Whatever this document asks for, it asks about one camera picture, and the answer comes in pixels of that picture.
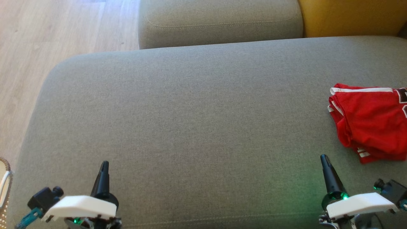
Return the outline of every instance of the black and white lettering on jersey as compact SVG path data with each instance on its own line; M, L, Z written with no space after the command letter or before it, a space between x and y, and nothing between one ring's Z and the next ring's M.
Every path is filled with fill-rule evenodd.
M407 90L405 88L396 89L400 103L407 103ZM403 106L404 115L407 118L407 105Z

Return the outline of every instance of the folded red jersey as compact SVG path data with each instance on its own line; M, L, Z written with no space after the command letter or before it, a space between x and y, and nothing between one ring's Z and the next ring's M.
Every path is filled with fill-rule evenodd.
M407 90L336 84L328 109L340 142L361 163L405 160L407 155Z

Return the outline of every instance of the gray ottoman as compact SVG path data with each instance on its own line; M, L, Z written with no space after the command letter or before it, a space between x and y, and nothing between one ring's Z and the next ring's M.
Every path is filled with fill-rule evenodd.
M302 37L297 0L142 0L140 49Z
M49 74L18 160L10 223L45 186L89 195L103 160L124 228L319 228L328 154L351 195L405 162L361 165L329 88L406 84L407 41L327 37L96 53ZM404 228L405 214L380 215ZM62 221L31 229L65 228Z

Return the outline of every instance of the black cable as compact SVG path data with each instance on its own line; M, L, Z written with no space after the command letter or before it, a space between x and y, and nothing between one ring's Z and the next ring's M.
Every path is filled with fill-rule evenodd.
M376 216L377 220L379 221L381 229L384 229L383 223L381 222L381 220L379 219L377 214L375 213L374 215Z

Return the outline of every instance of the yellow cushion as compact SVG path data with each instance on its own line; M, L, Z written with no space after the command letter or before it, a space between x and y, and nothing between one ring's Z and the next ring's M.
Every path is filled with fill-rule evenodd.
M407 0L299 0L305 37L397 35Z

